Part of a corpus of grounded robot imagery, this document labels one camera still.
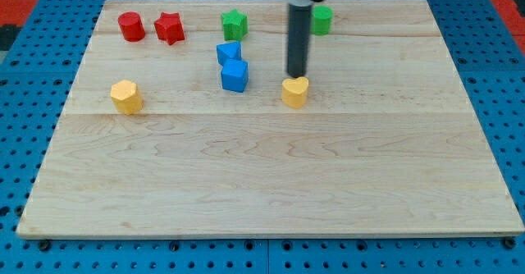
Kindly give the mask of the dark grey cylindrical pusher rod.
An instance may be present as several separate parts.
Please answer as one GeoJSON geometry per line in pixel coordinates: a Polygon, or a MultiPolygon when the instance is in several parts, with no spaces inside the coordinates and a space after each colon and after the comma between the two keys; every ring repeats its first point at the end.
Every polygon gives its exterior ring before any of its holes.
{"type": "Polygon", "coordinates": [[[294,0],[288,8],[286,71],[292,78],[305,75],[312,23],[311,0],[294,0]]]}

